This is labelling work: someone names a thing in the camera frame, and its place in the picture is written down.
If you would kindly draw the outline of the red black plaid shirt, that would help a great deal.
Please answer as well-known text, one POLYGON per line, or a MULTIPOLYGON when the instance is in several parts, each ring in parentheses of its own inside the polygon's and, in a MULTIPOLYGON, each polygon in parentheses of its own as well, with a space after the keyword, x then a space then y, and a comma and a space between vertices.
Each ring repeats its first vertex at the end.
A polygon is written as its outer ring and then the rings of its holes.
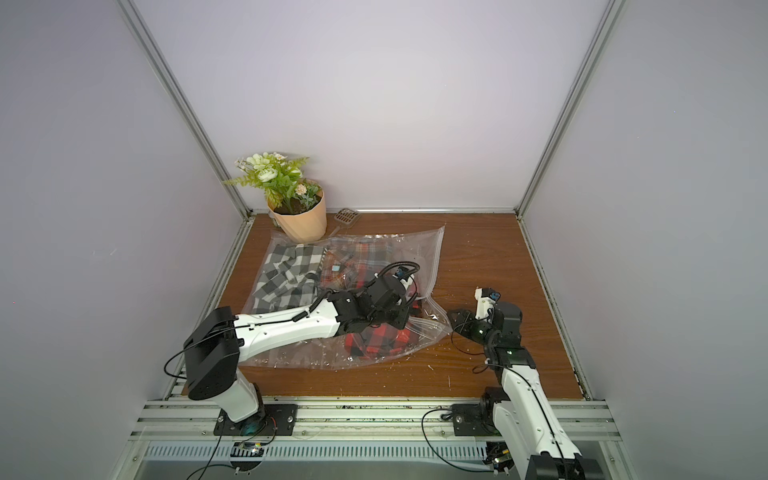
MULTIPOLYGON (((415 299, 411 306, 410 315, 420 312, 419 303, 420 301, 415 299)), ((345 349, 350 356, 367 360, 394 357, 402 354, 408 346, 417 341, 416 334, 406 327, 403 330, 397 330, 390 325, 368 327, 361 333, 342 336, 345 337, 345 349)))

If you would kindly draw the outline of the clear plastic vacuum bag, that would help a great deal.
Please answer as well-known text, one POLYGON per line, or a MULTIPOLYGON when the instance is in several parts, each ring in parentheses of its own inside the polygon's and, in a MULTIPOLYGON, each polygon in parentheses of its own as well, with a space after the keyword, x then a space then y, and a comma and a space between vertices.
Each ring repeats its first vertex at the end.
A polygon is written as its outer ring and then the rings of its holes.
MULTIPOLYGON (((344 336, 300 341, 262 353, 251 359, 251 365, 274 368, 322 370, 341 370, 363 367, 410 355, 418 350, 438 343, 449 333, 450 325, 447 313, 432 297, 432 292, 438 276, 439 260, 444 237, 444 230, 442 228, 409 234, 340 235, 322 239, 311 244, 321 245, 326 249, 330 239, 339 237, 351 237, 353 239, 384 239, 393 247, 394 260, 391 263, 398 261, 412 261, 419 264, 420 269, 415 275, 415 285, 417 286, 416 299, 420 301, 420 312, 418 314, 410 315, 406 324, 406 328, 416 334, 417 341, 408 346, 402 354, 394 357, 373 360, 350 356, 345 349, 344 336)), ((296 245, 296 243, 292 242, 283 234, 273 234, 262 265, 267 254, 277 244, 296 245)), ((243 310, 247 314, 263 314, 251 312, 254 286, 243 310)))

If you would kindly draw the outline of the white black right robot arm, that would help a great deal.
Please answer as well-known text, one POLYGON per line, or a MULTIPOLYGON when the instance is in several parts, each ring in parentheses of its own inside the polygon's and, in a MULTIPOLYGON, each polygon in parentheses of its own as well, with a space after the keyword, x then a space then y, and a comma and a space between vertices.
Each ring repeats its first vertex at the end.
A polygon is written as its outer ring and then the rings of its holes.
POLYGON ((604 479, 557 419, 529 351, 522 345, 522 311, 499 302, 477 312, 448 312, 452 331, 483 347, 500 387, 486 393, 485 421, 500 434, 522 479, 604 479))

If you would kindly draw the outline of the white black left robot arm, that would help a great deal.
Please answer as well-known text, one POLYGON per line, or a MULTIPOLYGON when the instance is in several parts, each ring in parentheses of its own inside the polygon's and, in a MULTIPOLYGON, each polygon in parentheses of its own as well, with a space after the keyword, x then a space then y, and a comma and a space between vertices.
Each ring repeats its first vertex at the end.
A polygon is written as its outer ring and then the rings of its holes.
POLYGON ((184 342, 187 397, 209 400, 234 423, 262 415, 263 400, 239 365, 300 341, 359 333, 373 325, 402 329, 416 299, 416 264, 397 262, 363 287, 332 290, 309 305, 265 314, 212 311, 184 342))

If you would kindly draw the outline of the multicolour tartan shirt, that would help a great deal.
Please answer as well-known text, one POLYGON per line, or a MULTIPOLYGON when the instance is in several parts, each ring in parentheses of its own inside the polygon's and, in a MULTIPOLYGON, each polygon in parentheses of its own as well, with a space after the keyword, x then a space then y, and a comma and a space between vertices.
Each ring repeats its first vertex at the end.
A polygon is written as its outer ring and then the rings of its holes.
POLYGON ((319 286, 333 290, 361 288, 393 260, 393 247, 384 239, 332 238, 323 256, 319 286))

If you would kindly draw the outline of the grey white checked shirt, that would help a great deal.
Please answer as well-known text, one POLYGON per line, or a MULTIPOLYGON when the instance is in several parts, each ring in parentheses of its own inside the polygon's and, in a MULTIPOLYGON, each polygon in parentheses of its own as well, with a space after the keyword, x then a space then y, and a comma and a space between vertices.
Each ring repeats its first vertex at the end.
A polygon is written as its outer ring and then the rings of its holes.
POLYGON ((318 295, 326 249, 316 244, 277 244, 266 256, 252 295, 252 313, 312 303, 318 295))

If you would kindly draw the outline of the small brown slotted scoop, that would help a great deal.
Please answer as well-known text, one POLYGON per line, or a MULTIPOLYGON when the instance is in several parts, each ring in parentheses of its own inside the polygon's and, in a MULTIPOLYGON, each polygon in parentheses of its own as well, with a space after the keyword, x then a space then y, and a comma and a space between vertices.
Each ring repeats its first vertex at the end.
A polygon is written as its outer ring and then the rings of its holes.
POLYGON ((333 216, 335 227, 331 232, 331 236, 335 236, 342 229, 347 229, 353 226, 359 219, 361 213, 355 209, 342 208, 336 212, 333 216))

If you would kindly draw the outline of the terracotta flower pot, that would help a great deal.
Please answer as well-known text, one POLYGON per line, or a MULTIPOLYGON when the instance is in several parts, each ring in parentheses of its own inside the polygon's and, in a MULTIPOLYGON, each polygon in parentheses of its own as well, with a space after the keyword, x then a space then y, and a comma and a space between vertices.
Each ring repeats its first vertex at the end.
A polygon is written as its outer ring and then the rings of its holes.
POLYGON ((318 193, 318 203, 310 210, 300 214, 281 214, 270 201, 269 212, 277 225, 296 243, 311 243, 321 239, 327 229, 326 200, 323 190, 318 193))

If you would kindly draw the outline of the artificial green white plant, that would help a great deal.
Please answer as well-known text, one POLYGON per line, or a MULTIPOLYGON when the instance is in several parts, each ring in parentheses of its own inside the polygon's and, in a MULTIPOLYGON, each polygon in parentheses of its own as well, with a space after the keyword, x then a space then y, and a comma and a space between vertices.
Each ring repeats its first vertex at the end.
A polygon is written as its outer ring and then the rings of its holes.
POLYGON ((321 200, 322 187, 304 175, 308 157, 288 158, 278 152, 255 153, 235 161, 239 177, 225 185, 250 187, 263 192, 268 207, 281 215, 299 215, 321 200))

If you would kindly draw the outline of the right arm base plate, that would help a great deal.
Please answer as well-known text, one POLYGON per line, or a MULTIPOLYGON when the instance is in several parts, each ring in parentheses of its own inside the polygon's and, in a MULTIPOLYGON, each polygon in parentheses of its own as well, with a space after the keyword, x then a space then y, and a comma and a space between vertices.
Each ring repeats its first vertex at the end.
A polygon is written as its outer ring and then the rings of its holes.
POLYGON ((482 404, 459 403, 451 406, 451 421, 455 436, 498 436, 491 412, 482 404))

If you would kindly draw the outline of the aluminium front rail frame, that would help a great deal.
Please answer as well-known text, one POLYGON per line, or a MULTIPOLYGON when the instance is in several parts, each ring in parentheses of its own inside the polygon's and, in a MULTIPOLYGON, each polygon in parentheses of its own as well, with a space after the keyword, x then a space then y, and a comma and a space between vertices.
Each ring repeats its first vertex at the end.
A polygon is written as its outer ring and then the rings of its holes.
POLYGON ((291 436, 260 436, 260 452, 235 449, 238 436, 215 436, 219 408, 181 395, 149 401, 124 447, 114 479, 134 479, 145 463, 168 460, 231 464, 247 477, 248 463, 258 466, 319 461, 423 461, 438 467, 450 462, 463 473, 482 461, 494 436, 459 437, 446 413, 460 398, 429 397, 287 397, 269 396, 265 404, 298 405, 291 436))

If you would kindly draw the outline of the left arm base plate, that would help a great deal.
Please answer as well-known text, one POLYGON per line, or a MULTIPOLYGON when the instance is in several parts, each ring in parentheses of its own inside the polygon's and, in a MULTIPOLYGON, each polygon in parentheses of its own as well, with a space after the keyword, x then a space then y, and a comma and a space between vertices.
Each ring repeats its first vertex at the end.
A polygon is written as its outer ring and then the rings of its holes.
POLYGON ((259 413, 239 422, 221 410, 213 432, 215 436, 291 436, 297 410, 298 405, 294 403, 265 404, 259 413))

